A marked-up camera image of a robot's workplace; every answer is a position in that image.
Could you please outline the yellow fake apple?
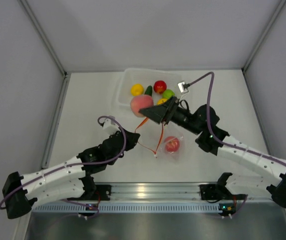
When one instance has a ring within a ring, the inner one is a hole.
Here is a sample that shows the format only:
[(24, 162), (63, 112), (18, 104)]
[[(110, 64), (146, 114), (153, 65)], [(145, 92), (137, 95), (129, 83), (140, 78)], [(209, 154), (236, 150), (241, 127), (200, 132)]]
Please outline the yellow fake apple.
[(157, 102), (157, 105), (161, 105), (161, 104), (163, 104), (163, 103), (165, 103), (165, 102), (167, 102), (168, 101), (168, 99), (166, 99), (166, 98), (161, 98), (158, 102)]

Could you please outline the light green fake vegetable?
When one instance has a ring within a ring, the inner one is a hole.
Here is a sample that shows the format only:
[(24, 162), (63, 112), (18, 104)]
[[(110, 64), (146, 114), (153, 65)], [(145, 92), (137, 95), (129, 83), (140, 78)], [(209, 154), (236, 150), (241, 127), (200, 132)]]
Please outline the light green fake vegetable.
[(173, 96), (175, 96), (175, 92), (170, 89), (166, 89), (162, 94), (162, 98), (167, 100)]

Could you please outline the green fake cucumber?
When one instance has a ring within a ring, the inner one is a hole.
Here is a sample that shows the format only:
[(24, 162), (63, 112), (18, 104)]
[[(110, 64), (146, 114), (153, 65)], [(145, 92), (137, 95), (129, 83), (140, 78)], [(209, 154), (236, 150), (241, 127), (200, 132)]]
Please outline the green fake cucumber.
[(151, 85), (149, 85), (146, 90), (145, 90), (145, 95), (148, 95), (148, 96), (152, 96), (152, 93), (153, 93), (153, 87)]

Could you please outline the red fake apple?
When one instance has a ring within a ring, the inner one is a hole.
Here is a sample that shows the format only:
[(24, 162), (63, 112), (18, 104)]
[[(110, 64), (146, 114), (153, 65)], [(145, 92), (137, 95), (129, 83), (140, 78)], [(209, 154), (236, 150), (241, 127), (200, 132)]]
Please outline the red fake apple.
[(158, 80), (154, 83), (153, 90), (159, 94), (162, 95), (167, 90), (167, 84), (163, 80)]

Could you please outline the pink fake peach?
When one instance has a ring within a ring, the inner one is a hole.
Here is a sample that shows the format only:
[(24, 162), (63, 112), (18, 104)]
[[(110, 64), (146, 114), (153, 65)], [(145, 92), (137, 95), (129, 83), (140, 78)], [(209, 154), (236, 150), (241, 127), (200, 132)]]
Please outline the pink fake peach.
[(144, 115), (139, 113), (140, 109), (149, 108), (154, 106), (153, 98), (149, 95), (138, 95), (132, 98), (130, 102), (130, 108), (132, 113), (139, 118), (143, 118)]

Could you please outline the clear zip top bag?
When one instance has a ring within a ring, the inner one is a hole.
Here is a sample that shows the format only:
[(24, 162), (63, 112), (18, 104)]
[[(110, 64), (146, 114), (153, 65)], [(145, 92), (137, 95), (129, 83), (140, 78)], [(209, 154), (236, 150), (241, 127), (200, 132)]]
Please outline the clear zip top bag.
[[(168, 125), (156, 124), (152, 120), (145, 118), (135, 129), (135, 133), (140, 134), (138, 144), (157, 160), (177, 162), (184, 155), (185, 137), (183, 133), (174, 124)], [(177, 137), (180, 140), (180, 148), (177, 152), (167, 152), (165, 150), (164, 140), (168, 136)]]

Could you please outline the red fake tomato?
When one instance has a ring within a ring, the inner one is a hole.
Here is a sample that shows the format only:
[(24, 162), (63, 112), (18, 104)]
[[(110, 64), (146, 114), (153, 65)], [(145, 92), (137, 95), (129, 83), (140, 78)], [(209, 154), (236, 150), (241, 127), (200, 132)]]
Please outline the red fake tomato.
[(169, 136), (164, 140), (165, 150), (169, 153), (175, 153), (180, 148), (180, 140), (177, 137)]

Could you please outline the yellow fake lemon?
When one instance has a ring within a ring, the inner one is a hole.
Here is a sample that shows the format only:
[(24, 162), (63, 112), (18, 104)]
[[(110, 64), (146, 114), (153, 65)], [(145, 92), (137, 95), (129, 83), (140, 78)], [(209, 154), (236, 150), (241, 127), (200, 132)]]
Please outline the yellow fake lemon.
[(144, 93), (144, 87), (139, 83), (134, 84), (132, 85), (130, 92), (131, 92), (131, 95), (134, 97), (142, 95)]

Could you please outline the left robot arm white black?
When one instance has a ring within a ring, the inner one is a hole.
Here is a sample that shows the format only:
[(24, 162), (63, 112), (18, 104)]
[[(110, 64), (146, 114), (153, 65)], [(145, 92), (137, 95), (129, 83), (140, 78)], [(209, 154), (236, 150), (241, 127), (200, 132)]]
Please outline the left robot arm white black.
[(9, 174), (2, 189), (0, 210), (5, 210), (9, 219), (16, 219), (47, 203), (92, 199), (97, 190), (92, 176), (114, 165), (124, 152), (136, 146), (139, 138), (138, 133), (118, 130), (98, 146), (64, 163), (30, 174)]

